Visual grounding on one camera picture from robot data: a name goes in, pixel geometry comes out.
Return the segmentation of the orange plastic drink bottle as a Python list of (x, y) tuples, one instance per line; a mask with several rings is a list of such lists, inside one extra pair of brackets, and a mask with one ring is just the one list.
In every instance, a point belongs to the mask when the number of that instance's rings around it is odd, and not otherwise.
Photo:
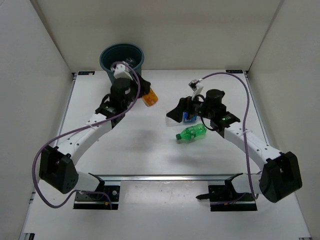
[(144, 94), (141, 98), (147, 107), (155, 105), (159, 100), (152, 88), (149, 89), (149, 93)]

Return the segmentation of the clear bottle green label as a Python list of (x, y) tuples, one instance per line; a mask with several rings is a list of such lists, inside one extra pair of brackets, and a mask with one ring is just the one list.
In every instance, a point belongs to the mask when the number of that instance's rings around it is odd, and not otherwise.
[(132, 57), (127, 57), (125, 62), (133, 69), (137, 66), (137, 61)]

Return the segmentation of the green plastic soda bottle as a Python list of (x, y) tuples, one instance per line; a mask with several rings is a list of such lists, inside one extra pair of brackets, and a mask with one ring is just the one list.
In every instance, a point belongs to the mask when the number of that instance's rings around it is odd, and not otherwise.
[(206, 133), (207, 129), (204, 124), (199, 123), (197, 125), (186, 127), (180, 133), (177, 133), (175, 138), (179, 144), (190, 144), (198, 139), (204, 138)]

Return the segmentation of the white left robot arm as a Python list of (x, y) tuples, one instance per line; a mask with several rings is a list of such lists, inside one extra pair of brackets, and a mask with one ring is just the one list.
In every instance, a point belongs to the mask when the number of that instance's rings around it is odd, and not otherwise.
[(138, 78), (117, 78), (105, 95), (99, 107), (79, 131), (58, 146), (46, 146), (41, 152), (39, 177), (53, 188), (67, 194), (72, 190), (87, 192), (93, 200), (100, 200), (105, 194), (103, 181), (92, 173), (77, 171), (76, 165), (82, 155), (102, 137), (111, 131), (125, 116), (125, 111), (136, 98), (151, 91), (151, 83)]

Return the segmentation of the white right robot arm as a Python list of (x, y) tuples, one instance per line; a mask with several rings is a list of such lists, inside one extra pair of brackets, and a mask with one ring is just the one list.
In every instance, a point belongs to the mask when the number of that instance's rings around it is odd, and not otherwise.
[(198, 195), (197, 199), (224, 196), (235, 201), (242, 194), (254, 193), (276, 203), (302, 188), (297, 156), (290, 151), (281, 152), (248, 131), (244, 121), (227, 111), (222, 103), (224, 95), (224, 91), (210, 89), (205, 96), (182, 97), (166, 116), (178, 123), (182, 122), (183, 113), (208, 119), (211, 131), (241, 149), (246, 154), (246, 161), (253, 160), (261, 173), (237, 173), (224, 181), (222, 190)]

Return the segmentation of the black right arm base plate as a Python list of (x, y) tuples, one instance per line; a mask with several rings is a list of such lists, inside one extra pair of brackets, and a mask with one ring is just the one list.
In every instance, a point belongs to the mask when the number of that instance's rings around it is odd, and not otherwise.
[(236, 192), (232, 185), (234, 179), (244, 177), (237, 173), (224, 180), (224, 185), (211, 184), (208, 193), (195, 198), (199, 201), (209, 200), (211, 212), (252, 212), (257, 211), (256, 201), (249, 192)]

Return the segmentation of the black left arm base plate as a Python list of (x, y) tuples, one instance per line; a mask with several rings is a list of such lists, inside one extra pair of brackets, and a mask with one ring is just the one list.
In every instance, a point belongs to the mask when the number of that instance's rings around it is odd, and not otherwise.
[(120, 182), (105, 182), (104, 194), (76, 193), (73, 209), (75, 210), (118, 210)]

